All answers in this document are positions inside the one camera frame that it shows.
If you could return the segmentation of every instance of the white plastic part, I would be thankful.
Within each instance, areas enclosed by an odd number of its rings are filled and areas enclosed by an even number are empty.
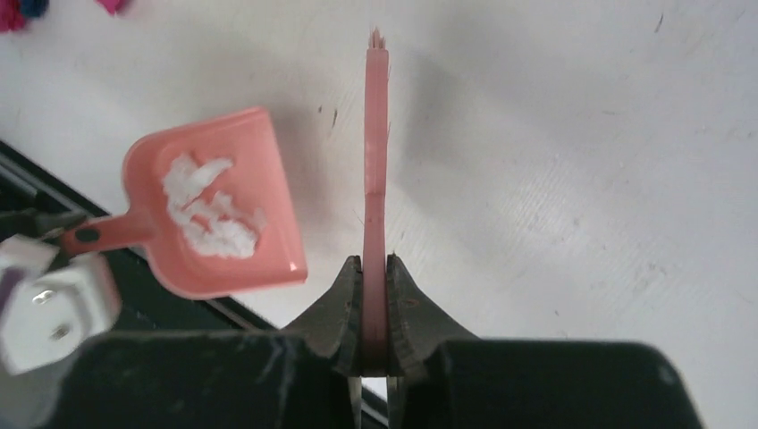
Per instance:
[[[39,269],[44,261],[49,266],[48,250],[55,247],[25,240],[23,255],[33,258],[24,267]],[[39,249],[30,251],[30,243]],[[23,262],[21,254],[3,252],[9,248],[0,247],[0,260]],[[87,338],[110,330],[120,312],[105,258],[94,253],[75,257],[65,268],[28,276],[16,286],[0,319],[0,358],[9,374],[52,364]]]

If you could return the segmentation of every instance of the white surface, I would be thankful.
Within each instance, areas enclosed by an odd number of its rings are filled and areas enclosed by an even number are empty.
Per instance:
[[[240,297],[275,323],[361,250],[377,24],[387,244],[424,291],[483,336],[652,343],[706,424],[758,426],[754,2],[51,3],[0,38],[0,138],[117,213],[139,137],[268,107],[310,267]]]

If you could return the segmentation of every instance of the brush handle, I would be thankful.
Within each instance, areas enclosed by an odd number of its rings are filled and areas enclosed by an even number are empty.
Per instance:
[[[88,221],[65,232],[61,242],[69,255],[81,255],[128,248],[150,241],[155,234],[156,227],[149,216],[127,212],[121,216],[100,217]]]
[[[389,325],[384,247],[384,195],[387,193],[387,88],[390,55],[375,30],[366,51],[366,117],[364,130],[363,305],[361,358],[364,376],[385,376]]]

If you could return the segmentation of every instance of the dustpan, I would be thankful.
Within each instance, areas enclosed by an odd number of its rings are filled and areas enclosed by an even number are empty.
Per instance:
[[[141,246],[188,299],[303,282],[305,254],[268,112],[161,131],[124,158],[127,213],[63,235],[73,255]]]

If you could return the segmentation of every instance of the white substance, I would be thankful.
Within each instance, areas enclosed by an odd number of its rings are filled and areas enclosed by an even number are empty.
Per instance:
[[[262,210],[246,214],[223,192],[216,192],[210,204],[200,199],[203,190],[230,167],[232,160],[227,158],[198,166],[182,154],[173,160],[163,180],[169,216],[181,228],[184,239],[204,257],[252,257],[258,237],[248,225],[259,231],[265,227]],[[198,222],[198,218],[206,220],[207,225]]]

